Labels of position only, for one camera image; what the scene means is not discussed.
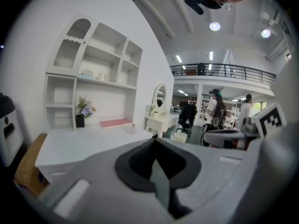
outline white desk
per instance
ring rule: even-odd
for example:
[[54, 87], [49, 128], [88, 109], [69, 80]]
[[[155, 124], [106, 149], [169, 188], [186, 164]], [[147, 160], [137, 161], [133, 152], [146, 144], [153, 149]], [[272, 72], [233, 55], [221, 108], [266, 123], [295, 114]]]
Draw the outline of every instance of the white desk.
[[178, 115], [165, 113], [158, 117], [145, 116], [148, 119], [145, 130], [150, 128], [158, 131], [158, 137], [162, 138], [163, 132], [166, 132], [172, 126], [178, 126]]
[[51, 183], [85, 158], [128, 143], [150, 139], [152, 134], [131, 126], [103, 129], [100, 124], [85, 124], [85, 128], [52, 130], [36, 159], [35, 166]]

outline person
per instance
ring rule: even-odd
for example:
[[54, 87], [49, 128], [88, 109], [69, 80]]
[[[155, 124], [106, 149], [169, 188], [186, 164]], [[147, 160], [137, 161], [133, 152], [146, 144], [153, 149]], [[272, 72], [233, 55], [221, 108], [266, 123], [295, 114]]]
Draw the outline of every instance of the person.
[[248, 94], [246, 96], [246, 100], [244, 100], [244, 104], [241, 107], [241, 112], [236, 126], [237, 129], [241, 129], [243, 125], [247, 124], [251, 106], [252, 106], [252, 95]]
[[[206, 108], [206, 124], [205, 124], [205, 130], [203, 134], [206, 131], [209, 130], [216, 130], [216, 129], [223, 129], [223, 120], [225, 119], [226, 115], [226, 108], [222, 100], [222, 96], [220, 93], [220, 90], [213, 89], [210, 91], [210, 94], [212, 96], [212, 99], [210, 100], [207, 108]], [[214, 122], [214, 118], [219, 117], [220, 118], [220, 124], [216, 124]], [[203, 141], [204, 146], [208, 146], [209, 144]]]

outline white appliance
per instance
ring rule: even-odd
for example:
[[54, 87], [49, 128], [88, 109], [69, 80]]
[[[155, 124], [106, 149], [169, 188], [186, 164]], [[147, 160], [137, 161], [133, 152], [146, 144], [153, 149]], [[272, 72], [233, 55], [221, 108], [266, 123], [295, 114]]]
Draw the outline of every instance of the white appliance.
[[0, 155], [5, 167], [14, 160], [23, 136], [12, 99], [0, 93]]

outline black office chair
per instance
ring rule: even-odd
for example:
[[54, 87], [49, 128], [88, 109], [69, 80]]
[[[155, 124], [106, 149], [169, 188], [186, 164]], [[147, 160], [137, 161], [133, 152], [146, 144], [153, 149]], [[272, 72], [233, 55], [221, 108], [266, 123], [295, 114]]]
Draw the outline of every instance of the black office chair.
[[178, 128], [179, 130], [182, 130], [182, 132], [186, 132], [189, 136], [191, 136], [191, 130], [187, 130], [192, 128], [195, 116], [197, 114], [196, 106], [192, 104], [186, 104], [183, 107], [182, 113], [179, 116], [178, 123], [182, 126], [182, 128]]

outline flower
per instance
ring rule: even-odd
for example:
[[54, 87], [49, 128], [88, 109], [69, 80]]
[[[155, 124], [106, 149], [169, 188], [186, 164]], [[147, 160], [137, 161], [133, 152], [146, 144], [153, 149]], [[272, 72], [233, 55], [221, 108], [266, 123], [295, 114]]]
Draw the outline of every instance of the flower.
[[93, 115], [94, 111], [97, 111], [93, 106], [92, 102], [86, 100], [85, 98], [79, 98], [79, 104], [77, 108], [80, 109], [80, 113], [85, 117], [88, 118], [89, 116]]
[[81, 110], [81, 114], [83, 114], [85, 117], [89, 117], [90, 115], [93, 115], [93, 111], [90, 108], [90, 106], [85, 106], [82, 110]]

